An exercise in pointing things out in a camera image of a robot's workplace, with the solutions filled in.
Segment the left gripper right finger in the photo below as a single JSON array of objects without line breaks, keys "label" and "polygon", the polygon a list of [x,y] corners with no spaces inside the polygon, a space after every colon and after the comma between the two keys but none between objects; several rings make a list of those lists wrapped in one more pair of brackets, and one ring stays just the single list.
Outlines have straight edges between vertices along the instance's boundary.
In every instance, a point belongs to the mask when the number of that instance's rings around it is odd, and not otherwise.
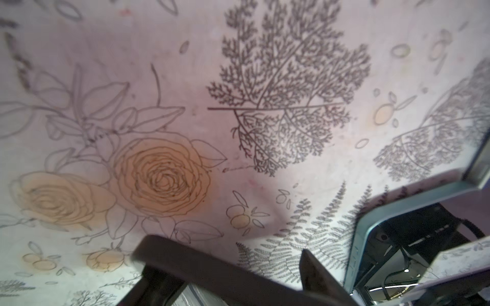
[{"label": "left gripper right finger", "polygon": [[358,306],[350,294],[307,249],[302,250],[299,271],[302,293],[321,305]]}]

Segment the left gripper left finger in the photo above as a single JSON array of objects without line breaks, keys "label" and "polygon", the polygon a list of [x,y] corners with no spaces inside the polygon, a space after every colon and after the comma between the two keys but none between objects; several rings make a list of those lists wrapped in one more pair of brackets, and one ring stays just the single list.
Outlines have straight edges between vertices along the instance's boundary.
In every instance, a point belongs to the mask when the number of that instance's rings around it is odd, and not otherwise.
[{"label": "left gripper left finger", "polygon": [[144,237],[131,259],[142,265],[142,277],[120,305],[172,305],[189,284],[233,305],[321,305],[302,290],[157,235]]}]

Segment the black phone stand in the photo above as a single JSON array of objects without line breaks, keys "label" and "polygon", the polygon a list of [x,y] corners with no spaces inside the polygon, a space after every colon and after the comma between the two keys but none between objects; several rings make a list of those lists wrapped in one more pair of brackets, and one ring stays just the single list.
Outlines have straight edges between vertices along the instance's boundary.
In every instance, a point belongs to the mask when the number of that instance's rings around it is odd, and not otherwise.
[{"label": "black phone stand", "polygon": [[344,289],[362,305],[484,305],[489,223],[469,194],[489,184],[489,145],[457,182],[376,208],[357,223]]}]

